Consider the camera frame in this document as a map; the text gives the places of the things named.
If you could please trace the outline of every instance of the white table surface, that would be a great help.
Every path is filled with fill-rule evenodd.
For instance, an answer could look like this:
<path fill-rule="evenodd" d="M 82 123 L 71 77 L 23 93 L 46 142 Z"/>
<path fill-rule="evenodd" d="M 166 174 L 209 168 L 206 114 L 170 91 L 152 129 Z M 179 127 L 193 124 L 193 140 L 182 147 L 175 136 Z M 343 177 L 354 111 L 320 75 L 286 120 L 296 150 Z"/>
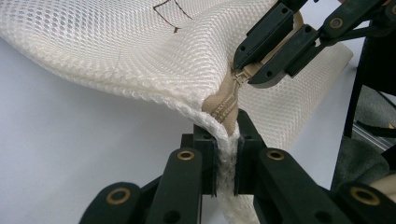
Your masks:
<path fill-rule="evenodd" d="M 338 2 L 303 8 L 319 28 Z M 355 52 L 305 125 L 291 154 L 328 188 L 359 61 Z M 65 81 L 0 38 L 0 223 L 78 223 L 95 195 L 120 181 L 144 186 L 161 175 L 192 123 L 162 105 L 122 98 Z M 204 197 L 203 222 L 226 223 Z"/>

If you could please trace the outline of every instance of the beige zipper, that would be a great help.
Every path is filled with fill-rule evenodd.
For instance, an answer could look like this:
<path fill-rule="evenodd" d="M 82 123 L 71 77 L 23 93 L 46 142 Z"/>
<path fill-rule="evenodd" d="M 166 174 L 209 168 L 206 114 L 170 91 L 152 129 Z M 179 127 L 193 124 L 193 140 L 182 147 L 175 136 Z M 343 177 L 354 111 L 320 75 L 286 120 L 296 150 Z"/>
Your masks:
<path fill-rule="evenodd" d="M 227 71 L 223 82 L 216 94 L 208 96 L 203 103 L 202 111 L 210 114 L 215 120 L 221 123 L 228 135 L 232 135 L 235 130 L 236 118 L 238 116 L 238 91 L 243 83 L 253 77 L 257 71 L 266 63 L 286 41 L 303 25 L 303 18 L 300 13 L 295 15 L 294 30 L 282 40 L 260 63 L 248 64 L 240 73 L 231 69 Z"/>

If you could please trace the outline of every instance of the ink mark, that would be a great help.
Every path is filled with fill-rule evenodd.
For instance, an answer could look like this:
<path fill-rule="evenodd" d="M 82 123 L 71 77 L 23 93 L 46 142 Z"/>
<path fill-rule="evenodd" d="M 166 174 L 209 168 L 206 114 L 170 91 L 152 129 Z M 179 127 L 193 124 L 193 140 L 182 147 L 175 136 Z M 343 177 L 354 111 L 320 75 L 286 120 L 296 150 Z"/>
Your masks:
<path fill-rule="evenodd" d="M 181 29 L 181 28 L 175 26 L 172 22 L 170 22 L 169 20 L 167 20 L 167 19 L 165 18 L 165 16 L 163 16 L 163 14 L 161 14 L 161 12 L 159 12 L 159 11 L 157 10 L 158 7 L 161 7 L 161 6 L 167 4 L 167 3 L 171 2 L 171 1 L 174 1 L 174 2 L 175 2 L 175 4 L 177 5 L 178 9 L 180 9 L 181 12 L 182 12 L 186 17 L 188 17 L 190 20 L 192 20 L 192 17 L 189 16 L 189 15 L 186 13 L 186 11 L 184 11 L 184 9 L 180 6 L 180 4 L 177 2 L 177 0 L 166 0 L 166 1 L 164 1 L 163 3 L 160 3 L 159 5 L 153 7 L 154 11 L 155 11 L 166 23 L 168 23 L 169 25 L 171 25 L 171 26 L 173 26 L 173 27 L 175 28 L 175 30 L 174 30 L 174 34 L 175 34 L 175 33 L 177 33 L 177 31 L 178 31 L 179 29 Z"/>

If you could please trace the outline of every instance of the black cable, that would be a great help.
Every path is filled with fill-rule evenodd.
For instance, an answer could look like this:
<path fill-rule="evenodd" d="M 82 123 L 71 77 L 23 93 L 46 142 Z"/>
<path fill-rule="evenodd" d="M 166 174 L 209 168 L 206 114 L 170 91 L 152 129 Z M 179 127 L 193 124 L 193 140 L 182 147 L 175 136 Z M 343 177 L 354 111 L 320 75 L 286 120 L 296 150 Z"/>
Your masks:
<path fill-rule="evenodd" d="M 396 104 L 394 104 L 386 95 L 384 95 L 384 93 L 382 93 L 381 91 L 376 92 L 378 92 L 378 94 L 382 96 L 382 98 L 384 98 L 393 107 L 393 109 L 396 110 Z"/>

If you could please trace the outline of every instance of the white fabric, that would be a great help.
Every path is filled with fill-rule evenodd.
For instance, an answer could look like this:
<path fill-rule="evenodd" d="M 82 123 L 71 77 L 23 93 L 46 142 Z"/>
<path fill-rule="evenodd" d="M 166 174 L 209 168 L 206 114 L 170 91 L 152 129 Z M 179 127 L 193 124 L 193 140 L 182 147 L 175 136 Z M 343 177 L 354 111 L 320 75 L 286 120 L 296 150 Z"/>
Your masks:
<path fill-rule="evenodd" d="M 175 109 L 219 142 L 219 198 L 233 223 L 257 222 L 234 198 L 239 132 L 202 112 L 233 53 L 274 0 L 0 0 L 0 36 L 54 74 L 78 84 Z M 287 149 L 350 59 L 325 49 L 295 79 L 268 90 L 244 86 L 240 105 L 270 147 Z"/>

